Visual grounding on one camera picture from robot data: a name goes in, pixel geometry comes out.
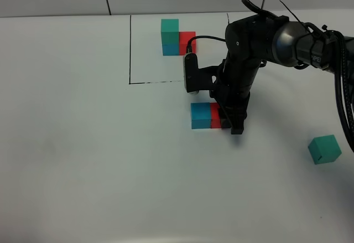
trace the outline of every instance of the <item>red cube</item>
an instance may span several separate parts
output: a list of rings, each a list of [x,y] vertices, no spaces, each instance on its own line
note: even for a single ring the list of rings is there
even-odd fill
[[[219,104],[218,103],[210,103],[211,110],[211,128],[221,128],[221,122],[219,117]]]
[[[195,32],[179,32],[179,54],[184,56],[186,54],[187,43],[189,39],[195,37]],[[192,52],[196,53],[196,40],[192,41]]]

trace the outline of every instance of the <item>table surface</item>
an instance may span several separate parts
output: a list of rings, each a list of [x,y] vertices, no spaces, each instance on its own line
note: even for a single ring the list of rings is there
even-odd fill
[[[295,13],[354,35],[354,11]],[[212,100],[188,95],[182,58],[162,56],[169,17],[197,35],[227,25],[226,13],[0,19],[0,241],[352,242],[334,76],[269,63],[243,135],[192,130],[190,103]],[[197,49],[200,67],[227,52]],[[316,166],[307,146],[328,134],[343,154]]]

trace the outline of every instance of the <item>teal cube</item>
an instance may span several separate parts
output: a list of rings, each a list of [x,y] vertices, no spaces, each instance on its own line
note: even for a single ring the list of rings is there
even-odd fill
[[[161,40],[163,45],[179,44],[178,19],[161,19]]]
[[[210,103],[191,103],[192,129],[211,127]]]
[[[334,162],[342,153],[334,135],[314,138],[309,151],[315,164]]]
[[[164,56],[178,56],[179,44],[162,45],[162,54]]]

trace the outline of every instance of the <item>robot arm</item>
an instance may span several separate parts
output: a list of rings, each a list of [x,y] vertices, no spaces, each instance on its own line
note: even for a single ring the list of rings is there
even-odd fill
[[[328,31],[325,25],[322,31],[311,23],[291,22],[286,16],[277,17],[271,12],[259,9],[249,0],[242,2],[256,15],[227,26],[225,42],[228,52],[226,59],[219,66],[199,69],[197,56],[190,52],[190,45],[184,57],[187,92],[209,90],[210,97],[219,103],[227,117],[232,134],[242,134],[244,130],[250,89],[258,69],[265,66],[267,61],[298,69],[312,65],[331,73],[338,72],[339,80],[343,75],[343,86],[348,81],[352,90],[350,80],[354,80],[354,63],[348,62],[346,72],[340,70],[339,65],[347,63],[344,56],[354,61],[354,41],[351,41],[351,38],[341,39],[339,32]],[[350,117],[346,124],[350,131]],[[351,144],[351,137],[354,138],[354,123],[352,127],[352,136],[348,134],[347,139],[350,145],[354,146]]]

